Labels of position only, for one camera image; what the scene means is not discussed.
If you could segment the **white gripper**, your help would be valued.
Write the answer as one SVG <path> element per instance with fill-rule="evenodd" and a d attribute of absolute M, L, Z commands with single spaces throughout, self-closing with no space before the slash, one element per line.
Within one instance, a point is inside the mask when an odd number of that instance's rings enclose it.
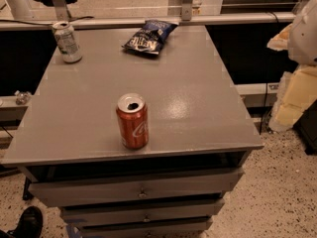
<path fill-rule="evenodd" d="M 268 127 L 275 132 L 291 129 L 317 100 L 317 0 L 309 0 L 296 14 L 292 25 L 283 28 L 267 45 L 274 51 L 287 51 L 299 65 L 280 79 Z"/>

